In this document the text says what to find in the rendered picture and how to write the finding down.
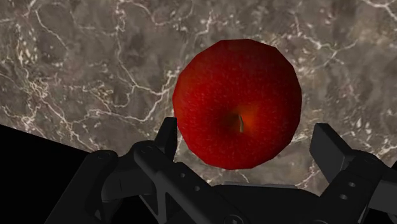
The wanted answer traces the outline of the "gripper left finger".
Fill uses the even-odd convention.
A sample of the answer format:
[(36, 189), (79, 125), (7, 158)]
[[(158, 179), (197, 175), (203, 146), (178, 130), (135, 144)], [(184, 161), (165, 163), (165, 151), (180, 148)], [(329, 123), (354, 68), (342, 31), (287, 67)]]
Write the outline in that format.
[(119, 157), (89, 153), (45, 224), (150, 224), (128, 216), (116, 221), (125, 199), (138, 196), (157, 224), (245, 224), (244, 214), (182, 162), (175, 163), (177, 120), (167, 117), (152, 141), (135, 143)]

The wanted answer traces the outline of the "red apple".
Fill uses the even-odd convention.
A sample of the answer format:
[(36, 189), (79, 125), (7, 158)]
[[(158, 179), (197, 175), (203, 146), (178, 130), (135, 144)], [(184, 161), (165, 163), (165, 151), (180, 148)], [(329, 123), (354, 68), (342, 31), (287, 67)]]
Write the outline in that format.
[(188, 149), (207, 165), (251, 169), (276, 157), (300, 123), (302, 89), (274, 46), (227, 39), (178, 76), (174, 116)]

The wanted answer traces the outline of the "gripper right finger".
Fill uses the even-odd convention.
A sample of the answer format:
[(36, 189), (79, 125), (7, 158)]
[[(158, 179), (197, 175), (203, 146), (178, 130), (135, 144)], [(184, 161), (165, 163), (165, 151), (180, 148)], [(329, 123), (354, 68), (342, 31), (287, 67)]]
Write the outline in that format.
[(397, 224), (397, 170), (352, 149), (327, 123), (316, 123), (309, 152), (328, 182), (309, 224), (365, 224), (369, 210)]

